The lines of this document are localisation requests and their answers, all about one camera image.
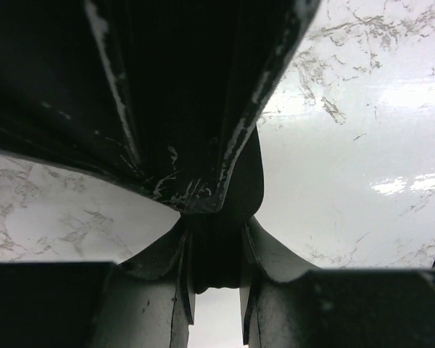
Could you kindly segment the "long black necktie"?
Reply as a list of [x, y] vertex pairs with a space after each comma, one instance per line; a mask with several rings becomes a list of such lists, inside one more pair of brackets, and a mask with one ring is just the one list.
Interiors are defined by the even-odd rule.
[[181, 215], [192, 236], [191, 272], [196, 294], [209, 288], [237, 289], [241, 274], [241, 230], [264, 196], [260, 140], [253, 130], [233, 169], [219, 212]]

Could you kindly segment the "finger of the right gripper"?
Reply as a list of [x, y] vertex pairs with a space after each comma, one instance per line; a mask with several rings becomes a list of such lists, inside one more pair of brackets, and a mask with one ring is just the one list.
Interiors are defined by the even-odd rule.
[[0, 1], [0, 153], [216, 212], [317, 1]]

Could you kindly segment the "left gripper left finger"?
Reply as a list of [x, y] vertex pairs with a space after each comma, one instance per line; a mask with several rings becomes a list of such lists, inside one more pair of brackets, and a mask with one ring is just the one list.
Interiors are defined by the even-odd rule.
[[172, 228], [118, 265], [103, 291], [91, 347], [187, 347], [194, 322], [191, 239]]

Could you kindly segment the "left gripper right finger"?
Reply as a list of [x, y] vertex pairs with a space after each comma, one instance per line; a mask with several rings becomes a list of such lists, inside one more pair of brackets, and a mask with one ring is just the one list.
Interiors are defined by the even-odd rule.
[[242, 232], [250, 347], [435, 347], [435, 268], [320, 269], [253, 220]]

